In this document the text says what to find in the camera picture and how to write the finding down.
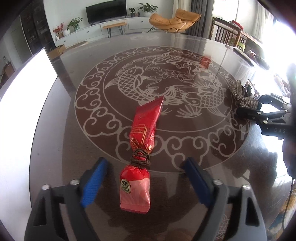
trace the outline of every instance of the glass tabletop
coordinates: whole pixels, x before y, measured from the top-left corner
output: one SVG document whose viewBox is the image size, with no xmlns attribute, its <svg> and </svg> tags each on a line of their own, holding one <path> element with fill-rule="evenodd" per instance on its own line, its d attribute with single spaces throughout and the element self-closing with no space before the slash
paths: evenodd
<svg viewBox="0 0 296 241">
<path fill-rule="evenodd" d="M 53 62 L 58 78 L 41 112 L 30 159 L 30 196 L 65 185 L 103 156 L 107 176 L 86 213 L 101 240 L 191 240 L 207 209 L 183 170 L 193 156 L 215 179 L 250 184 L 268 228 L 290 189 L 282 140 L 240 120 L 229 85 L 252 80 L 261 94 L 281 90 L 272 70 L 251 67 L 224 44 L 182 34 L 128 34 L 71 49 Z M 146 215 L 120 210 L 119 174 L 132 150 L 137 106 L 164 95 L 151 154 Z M 75 240 L 63 217 L 70 240 Z M 217 240 L 225 233 L 231 206 Z"/>
</svg>

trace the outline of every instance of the brown cord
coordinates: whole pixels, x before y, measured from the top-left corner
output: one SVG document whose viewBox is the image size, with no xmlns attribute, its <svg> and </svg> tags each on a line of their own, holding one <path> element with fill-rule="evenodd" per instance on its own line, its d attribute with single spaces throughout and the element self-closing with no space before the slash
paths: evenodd
<svg viewBox="0 0 296 241">
<path fill-rule="evenodd" d="M 139 160 L 137 157 L 145 158 L 145 160 Z M 141 169 L 147 168 L 150 166 L 150 157 L 149 154 L 143 149 L 136 149 L 131 156 L 132 166 L 138 167 Z"/>
</svg>

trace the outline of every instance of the snack package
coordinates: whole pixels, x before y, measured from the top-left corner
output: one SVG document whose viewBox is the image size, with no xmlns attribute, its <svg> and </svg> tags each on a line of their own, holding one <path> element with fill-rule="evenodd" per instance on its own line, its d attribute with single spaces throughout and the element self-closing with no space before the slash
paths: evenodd
<svg viewBox="0 0 296 241">
<path fill-rule="evenodd" d="M 120 174 L 120 208 L 134 213 L 147 213 L 150 209 L 149 154 L 154 148 L 156 121 L 160 115 L 163 96 L 136 109 L 130 144 L 133 149 L 130 165 Z"/>
</svg>

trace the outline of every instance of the leather chair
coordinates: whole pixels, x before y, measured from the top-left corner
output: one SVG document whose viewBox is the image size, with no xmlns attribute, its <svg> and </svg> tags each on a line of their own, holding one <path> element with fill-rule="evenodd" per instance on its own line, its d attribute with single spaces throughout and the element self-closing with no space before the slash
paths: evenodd
<svg viewBox="0 0 296 241">
<path fill-rule="evenodd" d="M 198 13 L 185 11 L 181 8 L 177 9 L 176 16 L 171 19 L 163 18 L 157 13 L 154 13 L 149 19 L 149 23 L 153 25 L 153 27 L 149 31 L 155 28 L 161 29 L 168 33 L 185 31 L 193 24 L 195 24 L 200 19 L 200 16 L 201 15 Z"/>
</svg>

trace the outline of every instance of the tv screen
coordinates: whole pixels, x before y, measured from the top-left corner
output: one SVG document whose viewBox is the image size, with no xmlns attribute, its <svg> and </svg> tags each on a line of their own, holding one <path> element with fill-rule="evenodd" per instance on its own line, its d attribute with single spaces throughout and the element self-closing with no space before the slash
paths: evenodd
<svg viewBox="0 0 296 241">
<path fill-rule="evenodd" d="M 86 8 L 90 23 L 99 22 L 108 18 L 126 16 L 126 0 L 115 0 L 99 3 Z"/>
</svg>

